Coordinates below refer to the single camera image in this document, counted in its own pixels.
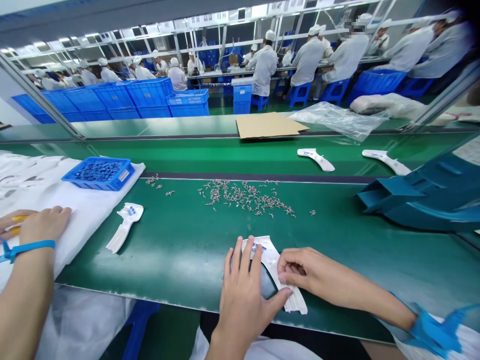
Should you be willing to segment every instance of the blue wristband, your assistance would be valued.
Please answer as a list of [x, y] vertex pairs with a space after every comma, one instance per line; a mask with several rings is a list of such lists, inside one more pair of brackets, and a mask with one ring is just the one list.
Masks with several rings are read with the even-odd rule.
[[40, 249], [40, 248], [53, 248], [55, 249], [56, 243], [53, 240], [44, 240], [44, 241], [38, 241], [38, 242], [32, 242], [28, 243], [25, 245], [20, 245], [20, 246], [14, 246], [11, 249], [9, 248], [9, 244], [7, 243], [6, 240], [2, 239], [2, 245], [3, 245], [3, 255], [0, 256], [0, 263], [10, 260], [10, 264], [13, 264], [15, 262], [15, 258], [17, 257], [18, 254], [24, 253], [30, 250], [34, 249]]

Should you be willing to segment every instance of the worker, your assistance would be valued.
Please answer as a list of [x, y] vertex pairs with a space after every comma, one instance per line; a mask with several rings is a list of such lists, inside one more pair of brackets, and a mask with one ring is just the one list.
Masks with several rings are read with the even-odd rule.
[[101, 66], [100, 76], [106, 83], [115, 83], [122, 81], [121, 78], [110, 68], [109, 62], [106, 58], [101, 57], [98, 59], [98, 64]]
[[253, 44], [250, 47], [250, 52], [243, 57], [243, 63], [247, 65], [258, 49], [259, 49], [258, 44]]
[[179, 60], [176, 57], [172, 57], [170, 60], [170, 71], [168, 72], [168, 77], [171, 79], [173, 90], [186, 91], [188, 89], [187, 77], [185, 76], [185, 72], [179, 68]]
[[430, 42], [434, 38], [434, 30], [429, 24], [429, 17], [416, 21], [409, 34], [402, 37], [394, 47], [387, 50], [384, 58], [391, 58], [385, 65], [375, 66], [374, 70], [389, 69], [400, 72], [409, 72], [422, 58]]
[[328, 65], [333, 70], [316, 76], [315, 93], [311, 101], [317, 102], [320, 98], [324, 82], [327, 84], [350, 79], [359, 65], [369, 45], [369, 37], [365, 34], [365, 28], [372, 20], [372, 15], [363, 13], [353, 24], [350, 37], [343, 41], [337, 50], [328, 58]]
[[272, 48], [276, 35], [268, 30], [263, 38], [263, 47], [249, 61], [248, 69], [255, 67], [251, 93], [257, 96], [270, 95], [270, 81], [277, 71], [277, 53]]
[[44, 70], [36, 69], [35, 76], [40, 79], [41, 86], [45, 90], [57, 90], [63, 89], [62, 84], [53, 80]]
[[380, 30], [378, 30], [375, 39], [373, 39], [373, 42], [366, 52], [368, 56], [382, 56], [387, 51], [390, 39], [387, 30], [391, 22], [392, 19], [387, 19], [381, 24]]
[[288, 79], [283, 89], [284, 100], [287, 97], [290, 86], [301, 86], [311, 83], [314, 80], [315, 71], [325, 54], [325, 45], [319, 39], [320, 29], [321, 27], [319, 25], [311, 27], [308, 31], [306, 43], [298, 50], [292, 64], [296, 67], [296, 71], [293, 76]]
[[148, 80], [157, 78], [150, 72], [150, 70], [145, 67], [145, 61], [140, 56], [135, 56], [133, 58], [133, 63], [135, 64], [135, 75], [137, 80]]
[[446, 23], [446, 29], [426, 48], [428, 60], [415, 65], [408, 73], [410, 78], [441, 78], [475, 45], [475, 32], [461, 14], [449, 13]]
[[99, 79], [92, 73], [92, 67], [85, 60], [80, 60], [78, 65], [81, 68], [81, 82], [84, 86], [98, 84]]

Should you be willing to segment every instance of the white lab coat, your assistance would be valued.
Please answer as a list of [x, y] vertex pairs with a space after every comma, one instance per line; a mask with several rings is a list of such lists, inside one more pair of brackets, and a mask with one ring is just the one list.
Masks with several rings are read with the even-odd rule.
[[277, 71], [277, 53], [270, 45], [265, 45], [251, 58], [248, 69], [255, 67], [251, 93], [267, 97], [270, 95], [270, 80]]
[[296, 72], [291, 77], [292, 86], [300, 86], [311, 83], [315, 77], [315, 70], [319, 65], [320, 60], [324, 57], [325, 45], [318, 37], [313, 37], [304, 44], [298, 53], [293, 66], [296, 67]]
[[420, 61], [433, 38], [434, 31], [429, 27], [405, 35], [394, 47], [383, 54], [384, 58], [391, 58], [390, 62], [386, 65], [376, 66], [374, 69], [409, 72]]
[[173, 85], [173, 90], [175, 91], [185, 91], [188, 89], [187, 86], [187, 77], [182, 69], [177, 66], [172, 66], [168, 72], [168, 77], [171, 79], [171, 84]]
[[101, 69], [100, 76], [102, 80], [106, 83], [115, 83], [117, 81], [122, 81], [121, 78], [113, 71], [110, 70], [108, 67], [103, 67]]
[[430, 43], [428, 60], [415, 65], [410, 78], [437, 79], [453, 68], [475, 44], [475, 33], [468, 22], [454, 25]]
[[367, 50], [369, 37], [364, 33], [354, 33], [340, 44], [338, 49], [328, 58], [328, 65], [333, 70], [323, 74], [322, 78], [328, 84], [350, 79], [359, 65], [360, 59]]
[[137, 66], [135, 69], [135, 75], [137, 80], [147, 80], [147, 79], [156, 79], [157, 77], [153, 75], [150, 70], [141, 65]]

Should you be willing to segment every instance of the white plastic part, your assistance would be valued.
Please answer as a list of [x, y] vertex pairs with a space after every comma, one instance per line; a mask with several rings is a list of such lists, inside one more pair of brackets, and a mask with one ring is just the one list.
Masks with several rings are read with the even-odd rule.
[[[243, 240], [241, 244], [241, 251], [243, 252], [245, 246], [247, 245], [247, 240]], [[282, 284], [279, 280], [279, 272], [277, 270], [277, 263], [280, 259], [280, 254], [275, 248], [272, 240], [270, 240], [270, 236], [259, 236], [256, 237], [253, 243], [253, 248], [250, 254], [250, 259], [254, 258], [255, 249], [257, 246], [263, 246], [263, 252], [261, 254], [261, 263], [265, 265], [265, 268], [270, 273], [273, 282], [275, 283], [278, 290], [283, 288], [290, 288], [293, 291], [292, 296], [290, 296], [284, 306], [285, 311], [287, 313], [292, 311], [299, 311], [300, 314], [306, 315], [308, 313], [307, 304], [305, 304], [304, 297], [300, 292], [300, 289], [294, 285], [285, 285]]]
[[123, 209], [116, 213], [123, 218], [123, 222], [116, 230], [110, 242], [106, 245], [106, 248], [111, 250], [113, 254], [116, 254], [124, 244], [132, 224], [142, 217], [144, 207], [132, 202], [126, 202]]
[[320, 165], [321, 169], [326, 172], [332, 172], [335, 170], [334, 166], [330, 161], [323, 157], [323, 155], [317, 154], [317, 149], [298, 149], [296, 151], [298, 156], [304, 156], [307, 158], [312, 158], [315, 162]]
[[397, 175], [408, 175], [412, 171], [403, 165], [397, 159], [392, 159], [387, 155], [387, 151], [384, 150], [363, 150], [361, 154], [366, 158], [377, 159], [387, 164]]

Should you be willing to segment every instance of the white label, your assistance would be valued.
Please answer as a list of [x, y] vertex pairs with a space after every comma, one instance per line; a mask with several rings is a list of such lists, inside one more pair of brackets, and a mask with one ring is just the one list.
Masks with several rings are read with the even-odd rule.
[[130, 174], [130, 172], [125, 169], [123, 170], [123, 172], [120, 174], [120, 176], [118, 177], [118, 180], [120, 180], [121, 182], [123, 182], [125, 180], [125, 178]]
[[460, 159], [480, 166], [480, 135], [452, 152]]

